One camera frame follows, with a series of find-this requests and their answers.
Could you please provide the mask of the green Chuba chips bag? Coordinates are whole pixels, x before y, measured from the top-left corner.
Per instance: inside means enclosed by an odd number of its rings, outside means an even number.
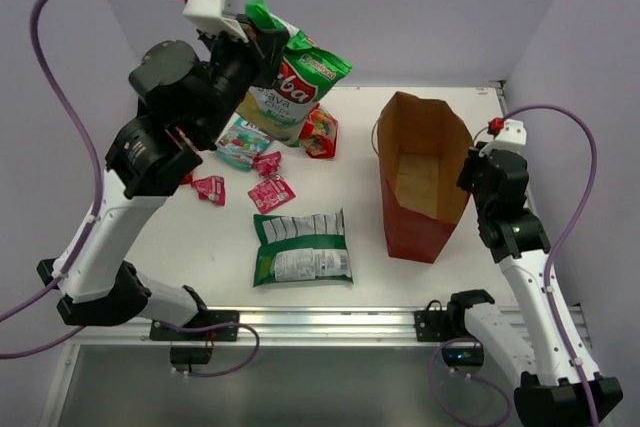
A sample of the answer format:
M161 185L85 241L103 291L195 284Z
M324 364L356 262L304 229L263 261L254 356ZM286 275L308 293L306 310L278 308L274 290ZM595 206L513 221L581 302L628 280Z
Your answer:
M252 87L237 113L268 136L294 146L312 109L352 70L352 64L321 48L304 31L272 13L263 0L245 4L260 28L284 28L289 40L274 88Z

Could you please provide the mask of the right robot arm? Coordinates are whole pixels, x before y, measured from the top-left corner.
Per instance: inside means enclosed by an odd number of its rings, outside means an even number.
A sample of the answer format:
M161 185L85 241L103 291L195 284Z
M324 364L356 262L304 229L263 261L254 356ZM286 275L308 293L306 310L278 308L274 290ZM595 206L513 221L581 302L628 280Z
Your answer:
M507 279L529 337L507 323L484 290L459 292L447 305L451 336L480 341L513 386L525 426L594 426L623 398L619 381L601 373L582 341L549 263L550 242L526 206L526 160L471 147L458 186L474 200L480 238Z

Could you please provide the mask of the red snack bag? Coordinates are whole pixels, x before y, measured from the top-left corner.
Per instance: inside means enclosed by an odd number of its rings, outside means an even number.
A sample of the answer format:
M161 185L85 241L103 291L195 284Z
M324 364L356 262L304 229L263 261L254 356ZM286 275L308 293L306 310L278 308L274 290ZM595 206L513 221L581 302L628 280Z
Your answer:
M189 185L193 181L193 173L187 174L180 182L181 185Z

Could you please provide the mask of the small red candy packet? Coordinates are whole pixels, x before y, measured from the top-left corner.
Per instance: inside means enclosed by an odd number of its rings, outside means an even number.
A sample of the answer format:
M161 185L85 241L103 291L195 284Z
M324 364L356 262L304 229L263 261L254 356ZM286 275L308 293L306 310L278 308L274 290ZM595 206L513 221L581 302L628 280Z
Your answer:
M281 161L282 154L280 151L260 155L253 162L252 169L255 170L261 178L269 178L279 172Z

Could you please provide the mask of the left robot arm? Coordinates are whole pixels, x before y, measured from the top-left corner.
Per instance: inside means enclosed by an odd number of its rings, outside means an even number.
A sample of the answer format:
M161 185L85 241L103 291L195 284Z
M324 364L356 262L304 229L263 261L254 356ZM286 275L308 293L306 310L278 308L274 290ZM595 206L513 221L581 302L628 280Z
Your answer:
M167 40L150 48L129 75L138 111L116 135L98 173L98 199L67 250L37 272L60 291L63 322L111 327L141 317L201 337L208 309L189 286L173 287L141 273L125 257L151 217L213 151L252 87L272 88L290 35L248 17L242 35L200 33L210 52Z

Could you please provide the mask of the red gummy candy bag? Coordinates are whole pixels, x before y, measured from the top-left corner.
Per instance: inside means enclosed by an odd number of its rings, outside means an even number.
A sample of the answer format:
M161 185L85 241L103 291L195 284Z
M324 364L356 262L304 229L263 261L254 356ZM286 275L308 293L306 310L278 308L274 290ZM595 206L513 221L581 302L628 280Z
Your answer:
M298 142L305 153L314 159L332 159L337 150L339 123L320 104L308 114Z

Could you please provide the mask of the green chips bag back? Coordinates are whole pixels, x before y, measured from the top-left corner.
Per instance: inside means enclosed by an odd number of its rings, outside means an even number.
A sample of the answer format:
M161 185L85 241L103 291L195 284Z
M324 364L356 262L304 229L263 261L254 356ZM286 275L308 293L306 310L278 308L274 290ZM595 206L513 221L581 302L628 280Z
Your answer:
M344 212L309 216L253 216L259 240L253 285L344 281L353 274Z

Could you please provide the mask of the red paper bag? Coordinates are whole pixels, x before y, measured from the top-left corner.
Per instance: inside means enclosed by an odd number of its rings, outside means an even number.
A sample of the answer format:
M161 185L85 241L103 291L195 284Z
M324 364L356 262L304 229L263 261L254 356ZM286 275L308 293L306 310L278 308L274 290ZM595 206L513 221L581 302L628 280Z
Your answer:
M468 203L457 181L472 136L447 102L404 92L387 102L372 134L388 255L432 264Z

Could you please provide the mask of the teal Fox's candy bag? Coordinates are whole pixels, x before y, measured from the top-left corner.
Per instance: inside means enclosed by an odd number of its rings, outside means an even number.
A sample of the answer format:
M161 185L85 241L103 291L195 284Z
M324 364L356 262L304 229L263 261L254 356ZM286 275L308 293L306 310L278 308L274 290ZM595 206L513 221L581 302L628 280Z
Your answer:
M238 117L217 142L215 153L231 166L250 171L273 138L256 125Z

